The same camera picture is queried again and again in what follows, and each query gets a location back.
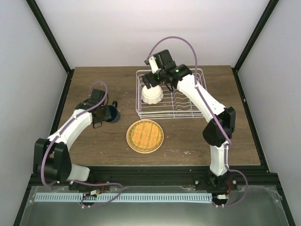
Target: white wire dish rack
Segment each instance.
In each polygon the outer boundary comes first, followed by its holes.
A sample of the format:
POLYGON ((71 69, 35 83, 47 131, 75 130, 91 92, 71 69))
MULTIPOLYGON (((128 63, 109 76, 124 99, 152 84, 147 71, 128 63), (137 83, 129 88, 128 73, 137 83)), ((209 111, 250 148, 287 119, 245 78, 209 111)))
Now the white wire dish rack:
MULTIPOLYGON (((203 118, 199 109, 179 90, 171 92, 164 84, 162 100, 149 105, 142 101, 141 91, 144 86, 142 76, 151 70, 138 70, 136 72, 136 111, 141 119, 183 119, 183 118, 203 118)), ((197 77, 199 83, 207 90, 203 70, 198 68, 197 77)))

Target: rack wire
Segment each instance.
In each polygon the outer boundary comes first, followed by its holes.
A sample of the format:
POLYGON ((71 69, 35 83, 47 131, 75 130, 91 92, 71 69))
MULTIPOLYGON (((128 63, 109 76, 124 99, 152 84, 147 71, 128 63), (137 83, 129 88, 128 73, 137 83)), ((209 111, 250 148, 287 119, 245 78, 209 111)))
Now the rack wire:
MULTIPOLYGON (((149 105, 141 99, 141 92, 144 86, 142 76, 151 70, 138 70, 136 72, 136 111, 141 119, 184 119, 184 118, 203 118, 200 110, 178 89, 171 92, 164 84, 160 87, 163 90, 162 100, 149 105)), ((203 70, 198 68, 198 82, 207 90, 203 70)))

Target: black beam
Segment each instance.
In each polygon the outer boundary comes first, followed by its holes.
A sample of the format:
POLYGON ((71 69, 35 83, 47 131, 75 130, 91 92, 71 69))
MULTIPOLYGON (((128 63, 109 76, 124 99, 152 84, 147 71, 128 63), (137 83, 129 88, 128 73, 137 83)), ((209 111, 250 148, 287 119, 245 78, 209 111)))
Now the black beam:
POLYGON ((62 66, 64 67, 65 71, 67 73, 70 73, 71 72, 71 69, 60 49, 60 47, 58 46, 56 40, 55 40, 55 37, 53 36, 41 10, 39 9, 39 6, 38 4, 36 3, 35 0, 26 0, 27 1, 27 4, 29 5, 30 9, 32 10, 34 16, 36 17, 37 21, 39 22, 43 32, 45 33, 48 41, 50 42, 53 50, 55 51, 57 57, 59 58, 62 66))
POLYGON ((72 69, 70 71, 70 73, 67 75, 66 82, 65 82, 65 85, 64 85, 64 88, 63 88, 63 92, 62 92, 62 95, 61 95, 61 98, 60 98, 60 102, 58 103, 58 107, 57 107, 57 110, 56 110, 56 113, 55 113, 55 119, 53 120, 53 124, 52 124, 52 127, 51 127, 50 135, 55 133, 58 129, 58 125, 60 123, 60 119, 61 119, 61 116, 62 116, 62 113, 63 113, 64 105, 65 105, 65 102, 66 102, 66 98, 67 98, 67 94, 68 94, 68 91, 69 91, 69 87, 70 87, 70 84, 71 84, 73 74, 74 74, 74 69, 72 69))
POLYGON ((262 146, 260 144, 260 140, 259 140, 259 137, 258 137, 258 134, 257 134, 257 131, 256 131, 256 127, 255 127, 255 124, 254 124, 254 121, 253 121, 253 118, 252 118, 252 115, 251 115, 251 112, 250 112, 250 109, 249 109, 248 102, 246 100, 246 97, 245 97, 245 94, 244 94, 244 91, 243 91, 243 88, 241 86, 238 73, 235 70, 235 68, 232 68, 232 71, 233 71, 233 74, 234 74, 234 79, 235 79, 235 82, 236 82, 236 85, 237 85, 237 88, 238 88, 238 92, 239 92, 241 101, 243 103, 243 107, 245 109, 246 118, 249 122, 249 127, 250 127, 250 130, 251 130, 252 136, 253 136, 254 144, 255 144, 255 147, 256 147, 256 150, 257 150, 257 153, 258 153, 260 163, 264 166, 266 171, 269 171, 269 166, 268 166, 267 160, 265 159, 263 149, 262 149, 262 146))
POLYGON ((249 52, 251 51, 254 43, 256 42, 258 36, 260 35, 260 32, 264 28, 266 22, 269 19, 269 16, 272 14, 274 8, 276 7, 277 3, 279 0, 270 0, 269 3, 267 4, 262 16, 260 17, 248 43, 246 44, 243 52, 241 53, 236 65, 235 65, 235 70, 238 72, 241 66, 243 65, 244 61, 246 60, 246 57, 248 56, 249 52))

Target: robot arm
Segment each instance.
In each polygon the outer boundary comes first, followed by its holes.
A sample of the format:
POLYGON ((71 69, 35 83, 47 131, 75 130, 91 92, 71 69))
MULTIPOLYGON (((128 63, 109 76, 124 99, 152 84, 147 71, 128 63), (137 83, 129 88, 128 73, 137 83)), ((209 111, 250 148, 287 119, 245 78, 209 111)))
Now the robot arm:
MULTIPOLYGON (((165 84, 167 87, 170 85, 171 87, 169 89, 171 91, 173 91, 173 89, 178 89, 194 103, 201 113, 203 113, 204 118, 208 123, 203 131, 203 137, 210 145, 210 170, 217 177, 226 173, 227 169, 224 165, 224 146, 228 142, 222 135, 220 129, 213 120, 211 113, 200 97, 191 70, 185 65, 176 66, 168 50, 163 50, 151 56, 149 64, 151 65, 152 71, 143 76, 143 82, 148 89, 161 83, 165 84)), ((232 138, 235 127, 235 110, 232 107, 226 108, 215 100, 198 82, 197 86, 228 137, 232 138)))
POLYGON ((40 138, 36 141, 34 146, 33 173, 41 173, 41 165, 45 152, 50 142, 54 141, 44 167, 45 178, 55 181, 87 180, 90 169, 71 163, 69 150, 77 137, 89 125, 92 124, 93 128, 95 128, 95 125, 102 124, 103 121, 117 122, 119 120, 120 113, 117 110, 116 101, 113 101, 112 105, 104 104, 104 102, 99 104, 104 95, 104 91, 94 89, 91 97, 76 106, 72 116, 57 132, 47 139, 40 138), (91 111, 84 112, 96 104, 99 104, 99 106, 91 111))

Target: table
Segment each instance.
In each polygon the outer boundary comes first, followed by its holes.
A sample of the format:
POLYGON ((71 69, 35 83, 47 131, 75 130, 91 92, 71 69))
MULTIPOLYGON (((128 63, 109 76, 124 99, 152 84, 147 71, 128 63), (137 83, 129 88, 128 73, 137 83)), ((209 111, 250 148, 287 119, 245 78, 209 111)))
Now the table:
MULTIPOLYGON (((200 66, 209 93, 226 107, 236 110, 233 146, 229 150, 229 165, 260 165, 251 130, 230 66, 200 66)), ((104 81, 109 88, 109 104, 118 101, 121 119, 118 123, 104 122, 102 127, 86 128, 70 149, 71 160, 81 165, 209 165, 210 148, 203 139, 206 121, 200 119, 155 120, 164 131, 164 142, 155 152, 141 154, 127 144, 129 126, 139 120, 135 110, 137 70, 148 67, 77 67, 75 69, 60 125, 73 113, 75 106, 87 99, 90 85, 104 81)))

